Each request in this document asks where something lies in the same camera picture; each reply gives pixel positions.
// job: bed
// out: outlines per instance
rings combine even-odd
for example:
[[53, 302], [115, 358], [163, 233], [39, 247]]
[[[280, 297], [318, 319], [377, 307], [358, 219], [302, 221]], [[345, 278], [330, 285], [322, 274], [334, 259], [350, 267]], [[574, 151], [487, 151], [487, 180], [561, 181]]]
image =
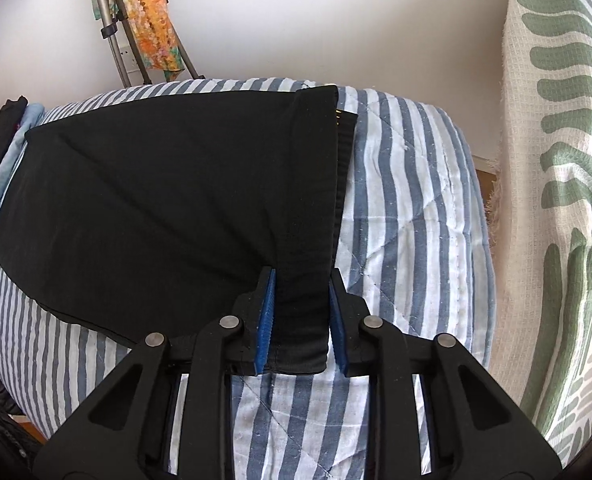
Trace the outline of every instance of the bed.
[[[183, 92], [315, 85], [260, 78], [135, 87], [55, 108], [38, 123]], [[438, 108], [371, 89], [339, 90], [339, 109], [358, 114], [336, 256], [348, 290], [406, 333], [453, 333], [487, 364], [494, 276], [480, 190], [461, 132]], [[45, 436], [127, 351], [42, 310], [0, 268], [0, 378]], [[265, 374], [237, 380], [233, 389], [238, 478], [361, 478], [367, 382], [343, 378], [332, 354], [322, 374]], [[416, 391], [422, 425], [419, 383]], [[421, 452], [427, 467], [426, 437]]]

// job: colorful fabric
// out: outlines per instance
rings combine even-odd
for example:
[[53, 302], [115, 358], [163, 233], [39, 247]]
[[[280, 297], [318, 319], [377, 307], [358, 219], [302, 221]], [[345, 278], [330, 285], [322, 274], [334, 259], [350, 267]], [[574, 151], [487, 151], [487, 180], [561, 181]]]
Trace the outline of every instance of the colorful fabric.
[[490, 371], [568, 463], [592, 434], [592, 0], [510, 0]]
[[[92, 0], [96, 20], [100, 19], [97, 0]], [[174, 81], [185, 69], [178, 49], [178, 39], [167, 12], [167, 0], [123, 0], [128, 22], [146, 68], [165, 72]], [[109, 6], [117, 10], [113, 0]]]
[[[54, 108], [42, 123], [160, 95], [296, 91], [282, 78], [189, 80], [141, 86]], [[470, 150], [440, 109], [373, 89], [339, 87], [338, 108], [358, 114], [335, 264], [349, 292], [406, 333], [453, 333], [486, 364], [494, 276]], [[26, 297], [0, 268], [0, 378], [52, 435], [126, 355], [105, 336], [67, 324]], [[233, 379], [239, 479], [362, 478], [368, 380], [348, 380], [330, 351], [315, 376]], [[426, 470], [429, 447], [415, 382]]]

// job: metal rack pole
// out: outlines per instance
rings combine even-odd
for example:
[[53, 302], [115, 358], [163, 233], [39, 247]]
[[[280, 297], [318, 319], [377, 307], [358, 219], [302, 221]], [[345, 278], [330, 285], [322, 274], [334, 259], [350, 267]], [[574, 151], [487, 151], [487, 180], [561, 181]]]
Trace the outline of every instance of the metal rack pole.
[[189, 54], [187, 54], [187, 51], [185, 50], [185, 46], [183, 45], [183, 42], [180, 41], [180, 37], [178, 36], [178, 33], [175, 31], [175, 27], [173, 27], [173, 33], [175, 34], [176, 40], [178, 41], [178, 51], [180, 52], [180, 57], [183, 58], [183, 61], [185, 62], [185, 65], [187, 66], [187, 70], [189, 70], [189, 73], [191, 74], [191, 78], [192, 79], [204, 79], [204, 76], [199, 76], [198, 72], [196, 72], [196, 69], [193, 66], [193, 63], [191, 62], [191, 59], [189, 59]]
[[118, 6], [119, 11], [118, 20], [122, 23], [122, 28], [125, 31], [125, 36], [127, 36], [127, 41], [129, 42], [129, 46], [131, 47], [131, 53], [133, 54], [134, 59], [136, 60], [138, 70], [140, 70], [140, 75], [142, 76], [142, 84], [151, 85], [151, 78], [149, 77], [149, 74], [146, 71], [142, 55], [140, 54], [140, 49], [138, 48], [138, 43], [136, 42], [133, 30], [131, 30], [131, 25], [129, 24], [129, 18], [127, 17], [127, 7], [125, 6], [125, 2], [124, 0], [115, 0], [115, 2]]
[[113, 60], [116, 63], [116, 68], [120, 74], [120, 79], [123, 86], [128, 88], [131, 86], [131, 82], [129, 81], [129, 75], [125, 63], [120, 55], [118, 40], [116, 39], [116, 31], [118, 30], [118, 27], [111, 17], [109, 0], [98, 0], [98, 7], [100, 8], [100, 16], [102, 18], [102, 36], [109, 40], [109, 46], [111, 47], [111, 53], [113, 54]]

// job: metal pin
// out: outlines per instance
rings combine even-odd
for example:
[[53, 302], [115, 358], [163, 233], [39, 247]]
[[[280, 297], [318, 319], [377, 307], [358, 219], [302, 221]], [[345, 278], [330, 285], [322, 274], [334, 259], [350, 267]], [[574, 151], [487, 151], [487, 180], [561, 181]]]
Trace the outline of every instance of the metal pin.
[[440, 346], [445, 348], [456, 346], [456, 338], [452, 334], [440, 334], [437, 341]]
[[146, 338], [144, 338], [144, 342], [147, 344], [147, 346], [160, 346], [165, 342], [165, 336], [160, 332], [152, 332]]
[[382, 326], [382, 318], [378, 316], [367, 316], [362, 322], [369, 328], [380, 328]]
[[236, 328], [240, 320], [236, 316], [224, 316], [220, 319], [220, 326], [222, 328]]

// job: orange patterned scarf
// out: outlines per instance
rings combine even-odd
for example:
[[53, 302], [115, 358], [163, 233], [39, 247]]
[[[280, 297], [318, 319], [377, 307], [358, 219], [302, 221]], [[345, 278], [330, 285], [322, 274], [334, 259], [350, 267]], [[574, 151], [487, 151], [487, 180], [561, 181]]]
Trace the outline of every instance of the orange patterned scarf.
[[167, 0], [124, 0], [140, 53], [147, 68], [165, 71], [167, 81], [185, 69], [178, 39], [167, 12]]

